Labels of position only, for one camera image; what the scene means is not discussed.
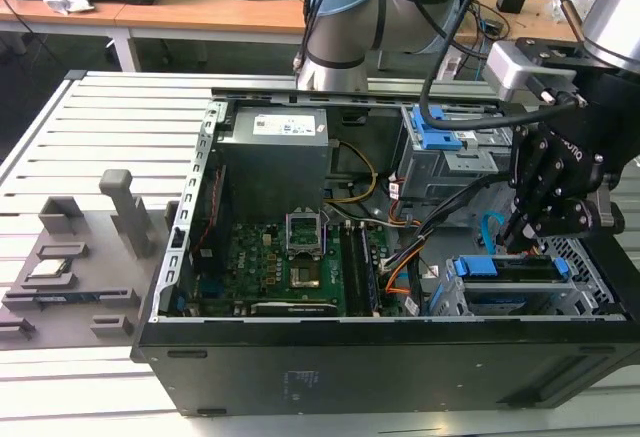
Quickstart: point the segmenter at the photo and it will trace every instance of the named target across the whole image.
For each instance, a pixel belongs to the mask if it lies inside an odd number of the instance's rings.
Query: motherboard
[[[235,223],[226,271],[203,270],[188,307],[207,317],[343,317],[381,311],[377,269],[389,253],[384,228],[348,223],[318,228],[309,217]],[[317,253],[297,250],[316,244]],[[206,269],[207,259],[200,260]]]

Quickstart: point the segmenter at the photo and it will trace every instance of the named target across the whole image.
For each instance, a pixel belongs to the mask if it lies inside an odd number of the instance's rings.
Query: wooden desk
[[[116,24],[235,32],[304,31],[302,3],[298,0],[156,0],[154,5],[124,6]]]
[[[496,10],[496,0],[478,0],[485,5],[488,5],[492,9]],[[531,38],[544,38],[544,39],[558,39],[558,40],[575,40],[573,32],[569,24],[562,22],[556,23],[549,16],[545,6],[549,3],[549,0],[526,0],[522,12],[519,14],[507,14],[501,13],[511,26],[511,32],[509,33],[509,40],[516,40],[520,37]],[[490,19],[496,19],[495,16],[491,17],[491,12],[483,9],[482,15]],[[460,31],[458,32],[457,40],[464,43],[473,43],[476,37],[476,22],[471,15],[467,15]]]
[[[496,0],[480,1],[494,8]],[[298,0],[157,0],[151,6],[96,3],[95,11],[68,16],[53,12],[41,1],[9,2],[35,32],[112,38],[122,69],[131,72],[139,70],[134,38],[298,44],[304,31]],[[509,38],[571,40],[569,26],[554,23],[543,12],[547,2],[527,0],[522,13],[504,14],[511,25]],[[2,30],[26,31],[0,2]],[[468,16],[457,40],[469,45],[475,38],[475,21]]]

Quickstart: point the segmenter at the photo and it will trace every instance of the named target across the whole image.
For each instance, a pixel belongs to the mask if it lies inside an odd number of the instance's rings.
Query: blue latch
[[[562,277],[564,277],[564,280],[569,279],[569,277],[571,277],[571,269],[569,268],[569,264],[567,264],[567,261],[564,260],[562,257],[556,257],[555,259],[553,259],[553,263],[556,266],[556,269],[558,269],[558,272],[560,272],[560,275]]]
[[[465,275],[469,274],[467,266],[462,259],[454,260],[453,267],[456,269],[456,274],[458,274],[458,277],[464,277]]]
[[[447,120],[447,117],[439,105],[430,105],[429,112],[438,120]],[[416,131],[422,137],[422,148],[425,150],[460,150],[462,142],[458,140],[455,134],[448,130],[437,130],[429,126],[420,113],[418,105],[413,106],[411,120]]]
[[[438,285],[438,288],[436,289],[435,293],[431,296],[431,300],[429,300],[429,313],[433,311],[433,308],[438,303],[438,299],[440,298],[440,295],[442,295],[443,290],[444,290],[444,287],[442,287],[442,284],[440,284]]]
[[[485,255],[463,255],[460,256],[469,269],[469,275],[498,275],[496,264],[490,256]]]

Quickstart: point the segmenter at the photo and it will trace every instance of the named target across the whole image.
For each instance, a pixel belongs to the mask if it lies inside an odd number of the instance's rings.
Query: desk
[[[495,5],[497,0],[478,0],[485,5],[488,5],[494,10],[497,10]],[[570,40],[575,41],[573,32],[569,24],[566,22],[554,22],[549,16],[548,11],[545,9],[549,0],[526,0],[522,8],[522,12],[519,14],[507,14],[501,13],[509,25],[511,25],[511,32],[509,33],[509,40],[516,40],[520,37],[530,37],[533,39],[556,39],[556,40]],[[488,10],[482,11],[482,15],[486,15],[487,18],[491,17],[491,12]],[[472,16],[467,15],[463,24],[460,27],[459,35],[467,37],[468,34],[473,33],[473,40],[475,40],[476,22]]]
[[[495,5],[495,0],[480,1]],[[112,38],[122,70],[131,72],[140,68],[133,43],[136,37],[298,44],[304,31],[298,0],[157,0],[151,6],[96,3],[95,11],[69,16],[54,13],[41,1],[9,2],[35,32]],[[572,39],[567,24],[554,23],[541,14],[546,2],[527,0],[521,14],[505,14],[511,24],[509,38]],[[25,30],[0,2],[0,31]],[[475,35],[475,21],[469,16],[457,40],[471,44]]]
[[[146,208],[163,209],[182,191],[211,87],[252,85],[291,89],[294,82],[287,76],[108,72],[63,81],[0,165],[0,297],[42,230],[36,214],[48,195],[73,193],[82,210],[113,210],[98,181],[106,167],[126,167],[134,180],[145,182],[139,195]],[[374,91],[405,95],[417,95],[421,85],[419,80],[369,81]],[[482,99],[490,89],[481,82],[436,82],[433,93]],[[639,175],[632,162],[620,184],[621,195],[614,192],[625,211],[640,211],[640,185],[634,180]],[[639,233],[623,236],[632,252]],[[151,369],[129,361],[129,351],[0,352],[0,435],[422,437],[549,431],[549,436],[559,429],[598,427],[588,435],[624,431],[629,436],[640,429],[640,366],[612,374],[555,410],[186,419]]]

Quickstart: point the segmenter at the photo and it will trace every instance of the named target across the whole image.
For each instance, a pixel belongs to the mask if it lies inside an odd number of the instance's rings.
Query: blue cable
[[[482,233],[482,241],[484,242],[484,246],[487,248],[487,252],[489,255],[495,255],[496,246],[493,245],[493,241],[491,240],[491,235],[489,235],[489,219],[493,217],[496,219],[500,225],[504,224],[504,215],[499,212],[485,212],[482,216],[482,222],[480,224],[480,229]]]

